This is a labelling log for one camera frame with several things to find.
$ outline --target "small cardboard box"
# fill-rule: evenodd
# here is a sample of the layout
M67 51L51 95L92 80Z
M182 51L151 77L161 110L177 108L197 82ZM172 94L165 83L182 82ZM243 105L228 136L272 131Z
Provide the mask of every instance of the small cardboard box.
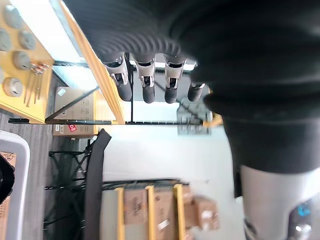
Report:
M194 240L194 235L191 232L191 229L186 229L185 230L184 240Z
M176 240L175 198L172 189L154 193L155 239Z
M196 205L194 202L184 204L184 221L187 229L198 225Z
M124 191L124 224L143 224L148 221L147 192L145 189Z
M8 161L13 167L16 165L16 154L0 151L0 155ZM0 204L0 240L6 239L7 222L9 214L10 196Z
M183 203L184 204L190 204L193 201L194 195L191 192L189 185L184 185L182 187L182 194L183 194Z
M55 94L54 111L58 111L86 91L72 87L58 87ZM59 114L57 119L93 120L94 119L94 94L90 94L75 105ZM53 136L65 137L92 137L95 135L93 125L54 125Z
M195 196L193 200L196 207L198 226L204 231L219 229L217 203L203 196Z

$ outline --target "gray floor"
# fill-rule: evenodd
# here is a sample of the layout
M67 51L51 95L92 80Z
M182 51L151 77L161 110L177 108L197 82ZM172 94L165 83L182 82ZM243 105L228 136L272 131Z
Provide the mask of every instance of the gray floor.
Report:
M54 109L54 95L58 86L64 86L64 84L56 77L53 77L47 115ZM26 240L42 240L45 211L44 187L51 178L50 170L48 169L50 167L48 164L48 152L50 150L72 150L70 148L77 146L78 141L73 142L70 141L70 138L61 136L53 137L51 125L8 123L9 118L13 117L18 118L18 116L0 109L0 130L21 136L28 142L30 147L22 235L23 239Z

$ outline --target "red label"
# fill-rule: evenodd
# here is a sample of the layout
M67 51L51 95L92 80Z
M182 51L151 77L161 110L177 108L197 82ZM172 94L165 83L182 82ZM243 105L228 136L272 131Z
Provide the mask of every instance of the red label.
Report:
M70 132L74 132L75 130L77 130L76 125L68 125Z

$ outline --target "black metal rack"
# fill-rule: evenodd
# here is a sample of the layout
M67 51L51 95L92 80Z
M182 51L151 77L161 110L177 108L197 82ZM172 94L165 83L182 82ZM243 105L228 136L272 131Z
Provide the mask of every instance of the black metal rack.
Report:
M178 121L134 121L134 78L133 78L133 72L135 70L135 67L130 64L129 62L129 56L126 56L126 63L127 63L127 69L128 69L128 80L131 86L131 91L132 91L132 97L131 97L131 119L130 121L126 121L125 125L153 125L153 126L180 126L180 125L195 125L195 126L201 126L203 125L204 119L201 119L198 117L196 113L194 113L192 110L190 110L187 106L183 105L182 102L177 99L176 102L180 104L186 111L191 113L194 117L195 120L192 121L187 121L187 122L178 122ZM81 66L88 68L88 64L86 62L84 63L78 63L78 62L65 62L65 61L55 61L53 64L54 66ZM165 88L161 86L158 82L155 81L155 85L160 88L163 92L165 92ZM67 105L63 106L50 116L48 116L44 123L48 125L112 125L112 121L110 120L83 120L83 119L56 119L59 114L63 113L73 105L77 104L80 102L82 99L86 98L93 92L97 91L99 89L99 86L96 88L87 91L80 97L76 98L75 100L69 102ZM11 124L40 124L40 123L30 123L29 119L27 118L10 118L8 120L9 123Z

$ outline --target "white plastic bin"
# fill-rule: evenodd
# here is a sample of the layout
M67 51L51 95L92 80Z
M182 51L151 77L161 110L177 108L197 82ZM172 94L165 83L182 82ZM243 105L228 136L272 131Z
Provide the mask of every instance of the white plastic bin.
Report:
M0 152L16 154L15 181L10 195L6 240L22 240L25 195L30 160L30 148L22 137L0 130Z

